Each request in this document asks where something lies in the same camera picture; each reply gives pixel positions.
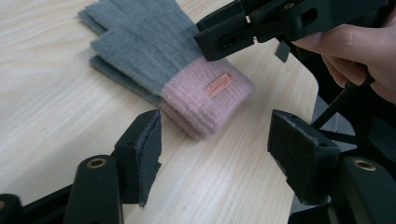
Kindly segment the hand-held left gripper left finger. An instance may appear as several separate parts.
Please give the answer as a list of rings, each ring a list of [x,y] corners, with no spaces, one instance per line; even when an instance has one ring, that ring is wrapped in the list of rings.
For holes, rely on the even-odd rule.
[[[140,114],[121,136],[111,156],[116,160],[120,199],[144,207],[159,172],[162,116],[158,109]]]

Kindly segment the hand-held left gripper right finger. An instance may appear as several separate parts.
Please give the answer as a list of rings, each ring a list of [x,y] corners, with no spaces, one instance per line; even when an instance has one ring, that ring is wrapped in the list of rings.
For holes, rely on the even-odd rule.
[[[326,182],[341,152],[333,141],[299,117],[273,110],[267,151],[301,203],[320,205],[327,202]]]

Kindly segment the grey glove with pink cuff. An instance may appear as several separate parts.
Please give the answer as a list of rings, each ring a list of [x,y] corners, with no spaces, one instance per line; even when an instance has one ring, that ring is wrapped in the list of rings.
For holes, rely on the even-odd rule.
[[[91,57],[90,65],[99,72],[101,72],[103,75],[107,76],[111,80],[126,88],[127,90],[139,95],[147,102],[159,107],[161,111],[163,111],[172,121],[174,121],[180,127],[181,130],[183,130],[190,137],[196,140],[204,139],[204,137],[198,130],[196,130],[185,118],[181,116],[179,112],[177,112],[172,106],[166,103],[159,95],[153,94],[150,91],[146,90],[133,79],[124,75],[114,66],[107,63],[100,56],[95,55]]]
[[[96,55],[159,95],[204,139],[254,91],[227,60],[205,59],[195,24],[175,0],[98,0],[78,16],[98,34]]]

